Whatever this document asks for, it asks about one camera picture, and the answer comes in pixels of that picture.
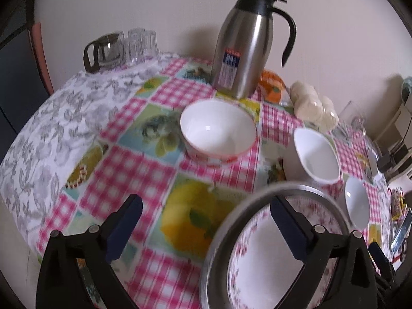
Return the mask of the small white bowl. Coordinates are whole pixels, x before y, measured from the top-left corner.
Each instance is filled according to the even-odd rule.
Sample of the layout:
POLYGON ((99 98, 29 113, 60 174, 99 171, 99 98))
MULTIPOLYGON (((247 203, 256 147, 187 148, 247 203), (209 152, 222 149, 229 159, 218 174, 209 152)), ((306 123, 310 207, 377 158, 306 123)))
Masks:
POLYGON ((370 201, 362 181, 349 177, 344 186, 344 202, 351 224, 364 230, 370 221, 370 201))

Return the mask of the floral white plate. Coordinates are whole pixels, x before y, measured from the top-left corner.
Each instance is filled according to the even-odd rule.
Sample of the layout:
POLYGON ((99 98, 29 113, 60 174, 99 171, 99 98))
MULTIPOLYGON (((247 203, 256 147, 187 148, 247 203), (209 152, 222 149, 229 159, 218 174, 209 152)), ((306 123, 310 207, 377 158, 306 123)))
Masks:
MULTIPOLYGON (((306 197, 287 197, 289 204, 312 225, 322 225, 331 234, 341 234, 333 214, 320 202, 306 197)), ((330 259, 307 308, 320 304, 332 278, 336 259, 330 259)), ((264 206, 246 224, 230 256, 227 276, 232 308, 275 308, 303 263, 293 257, 264 206)))

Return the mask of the round metal tray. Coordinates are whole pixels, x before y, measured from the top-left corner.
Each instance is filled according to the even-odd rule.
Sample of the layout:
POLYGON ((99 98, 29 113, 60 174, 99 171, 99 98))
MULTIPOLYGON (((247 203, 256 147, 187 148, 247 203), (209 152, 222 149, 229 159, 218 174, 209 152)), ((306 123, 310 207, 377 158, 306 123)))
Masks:
POLYGON ((232 249, 244 226, 256 213, 266 207, 275 195, 303 196, 321 203, 335 217, 341 233, 349 234, 348 218, 334 198, 322 189, 296 181, 271 183, 239 203, 215 233, 202 267, 199 282, 201 308, 231 307, 226 277, 232 249))

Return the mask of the large white bowl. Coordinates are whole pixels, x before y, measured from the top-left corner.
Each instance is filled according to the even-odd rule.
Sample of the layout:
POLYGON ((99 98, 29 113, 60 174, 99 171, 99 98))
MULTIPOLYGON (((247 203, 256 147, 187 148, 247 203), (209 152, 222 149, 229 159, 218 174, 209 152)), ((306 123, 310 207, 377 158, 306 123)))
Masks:
POLYGON ((331 143, 309 128, 295 129, 284 153, 283 168, 287 181, 314 186, 333 185, 341 176, 337 153, 331 143))

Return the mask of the strawberry pattern bowl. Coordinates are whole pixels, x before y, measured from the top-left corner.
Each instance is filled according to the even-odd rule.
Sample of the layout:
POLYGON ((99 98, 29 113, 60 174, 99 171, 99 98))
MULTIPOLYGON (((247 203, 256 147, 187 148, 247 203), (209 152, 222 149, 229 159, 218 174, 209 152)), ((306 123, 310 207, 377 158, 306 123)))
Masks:
POLYGON ((208 167, 236 162, 258 139, 253 117, 237 104, 218 98, 187 105, 179 128, 188 156, 208 167))

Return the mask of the smartphone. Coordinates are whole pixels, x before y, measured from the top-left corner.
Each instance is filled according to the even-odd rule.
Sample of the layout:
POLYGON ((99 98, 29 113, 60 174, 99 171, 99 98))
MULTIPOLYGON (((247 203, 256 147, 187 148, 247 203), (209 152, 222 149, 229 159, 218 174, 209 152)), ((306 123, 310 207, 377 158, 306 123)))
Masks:
POLYGON ((411 208, 408 208, 406 215, 403 218, 403 221, 401 225, 399 226, 399 228, 397 229, 392 239, 392 242, 390 244, 390 249, 393 254, 395 254, 399 250, 405 238, 407 237, 408 231, 411 228, 411 221, 412 221, 411 208))

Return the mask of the colourful candy pack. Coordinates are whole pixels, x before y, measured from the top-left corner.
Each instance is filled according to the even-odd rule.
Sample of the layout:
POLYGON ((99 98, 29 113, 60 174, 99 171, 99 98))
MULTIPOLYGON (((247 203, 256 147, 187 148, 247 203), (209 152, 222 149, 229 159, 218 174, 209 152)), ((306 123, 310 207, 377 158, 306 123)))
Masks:
POLYGON ((403 214, 403 209, 405 208, 404 192, 401 188, 391 191, 390 208, 392 220, 398 220, 403 214))

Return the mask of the white plastic chair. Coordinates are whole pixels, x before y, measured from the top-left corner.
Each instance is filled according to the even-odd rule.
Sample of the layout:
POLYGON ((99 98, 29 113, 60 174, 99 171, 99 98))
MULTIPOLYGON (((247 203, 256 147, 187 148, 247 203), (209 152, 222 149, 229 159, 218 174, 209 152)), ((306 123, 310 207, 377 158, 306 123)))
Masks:
POLYGON ((411 178, 411 96, 399 106, 395 116, 374 142, 381 157, 390 161, 383 171, 388 183, 403 175, 411 178))

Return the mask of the black power adapter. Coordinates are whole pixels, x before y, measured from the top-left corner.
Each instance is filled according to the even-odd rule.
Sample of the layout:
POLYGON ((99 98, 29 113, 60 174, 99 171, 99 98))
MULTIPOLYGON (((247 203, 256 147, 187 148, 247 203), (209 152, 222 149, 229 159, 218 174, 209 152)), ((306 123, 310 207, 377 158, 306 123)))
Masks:
POLYGON ((382 155, 382 157, 377 160, 377 168, 381 173, 386 173, 394 164, 395 161, 389 153, 382 155))

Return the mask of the grey floral tablecloth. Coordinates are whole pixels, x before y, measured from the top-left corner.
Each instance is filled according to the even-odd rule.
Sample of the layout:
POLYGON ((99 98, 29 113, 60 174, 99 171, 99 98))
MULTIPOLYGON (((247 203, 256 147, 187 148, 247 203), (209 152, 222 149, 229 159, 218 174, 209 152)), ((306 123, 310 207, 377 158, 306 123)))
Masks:
POLYGON ((29 247, 92 142, 175 57, 161 53, 133 67, 80 71, 26 122, 1 162, 1 198, 29 247))

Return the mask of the clear glass mug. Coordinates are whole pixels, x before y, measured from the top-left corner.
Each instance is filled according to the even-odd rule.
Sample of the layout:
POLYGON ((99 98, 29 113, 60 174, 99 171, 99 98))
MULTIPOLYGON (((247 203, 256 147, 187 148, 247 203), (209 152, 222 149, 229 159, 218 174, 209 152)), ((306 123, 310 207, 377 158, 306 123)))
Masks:
POLYGON ((347 143, 361 140, 365 134, 365 117, 355 102, 350 100, 338 115, 339 123, 332 134, 347 143))

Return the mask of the pink checkered tablecloth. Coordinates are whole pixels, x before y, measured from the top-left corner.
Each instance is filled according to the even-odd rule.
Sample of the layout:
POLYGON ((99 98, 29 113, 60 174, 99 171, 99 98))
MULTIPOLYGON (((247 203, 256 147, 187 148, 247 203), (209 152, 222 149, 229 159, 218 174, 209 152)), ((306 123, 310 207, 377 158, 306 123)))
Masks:
POLYGON ((131 194, 142 215, 112 267, 139 308, 199 308, 202 263, 212 236, 243 198, 283 178, 281 158, 303 126, 291 107, 260 92, 239 106, 256 124, 254 146, 236 162, 207 167, 192 161, 178 136, 179 112, 189 103, 222 98, 206 82, 210 65, 176 58, 152 77, 103 130, 69 176, 40 231, 85 232, 117 211, 131 194))

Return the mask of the wrapped white buns pack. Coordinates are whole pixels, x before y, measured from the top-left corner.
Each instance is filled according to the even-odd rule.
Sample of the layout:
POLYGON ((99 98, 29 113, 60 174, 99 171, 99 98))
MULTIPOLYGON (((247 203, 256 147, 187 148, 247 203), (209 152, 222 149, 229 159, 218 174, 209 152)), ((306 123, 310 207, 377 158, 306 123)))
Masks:
POLYGON ((321 133, 329 133, 338 126, 339 117, 333 102, 326 96, 319 96, 312 85, 294 82, 289 95, 298 119, 313 124, 321 133))

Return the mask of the orange snack packet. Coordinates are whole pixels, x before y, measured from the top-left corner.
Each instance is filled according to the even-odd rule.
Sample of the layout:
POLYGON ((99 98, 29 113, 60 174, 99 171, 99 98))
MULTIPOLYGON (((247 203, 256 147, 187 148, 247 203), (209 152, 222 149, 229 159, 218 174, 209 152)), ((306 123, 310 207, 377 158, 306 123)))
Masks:
POLYGON ((264 70, 258 81, 258 86, 266 102, 280 104, 282 92, 286 90, 284 81, 273 71, 264 70))

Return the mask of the stainless steel thermos jug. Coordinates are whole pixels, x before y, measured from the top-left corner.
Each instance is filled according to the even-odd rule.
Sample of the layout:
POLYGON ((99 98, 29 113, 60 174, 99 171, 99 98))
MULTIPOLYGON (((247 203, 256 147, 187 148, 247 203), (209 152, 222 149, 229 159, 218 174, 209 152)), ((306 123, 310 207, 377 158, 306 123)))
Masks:
POLYGON ((289 37, 282 53, 284 66, 293 50, 297 29, 294 19, 274 6, 286 0, 237 0, 219 31, 210 84, 236 99, 252 96, 265 68, 273 41, 273 15, 289 26, 289 37))

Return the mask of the drinking glass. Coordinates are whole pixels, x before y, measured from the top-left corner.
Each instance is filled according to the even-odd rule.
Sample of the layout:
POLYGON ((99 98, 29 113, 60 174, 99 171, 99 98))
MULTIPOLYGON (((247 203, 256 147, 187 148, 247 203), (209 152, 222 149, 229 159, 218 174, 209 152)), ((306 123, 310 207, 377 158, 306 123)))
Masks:
POLYGON ((128 32, 128 45, 126 51, 130 62, 139 62, 143 57, 141 41, 143 31, 143 28, 135 28, 128 32))
POLYGON ((144 62, 142 42, 139 38, 124 39, 124 62, 127 66, 135 66, 144 62))
POLYGON ((143 54, 145 57, 156 57, 159 54, 155 31, 153 30, 143 31, 141 41, 142 41, 143 54))

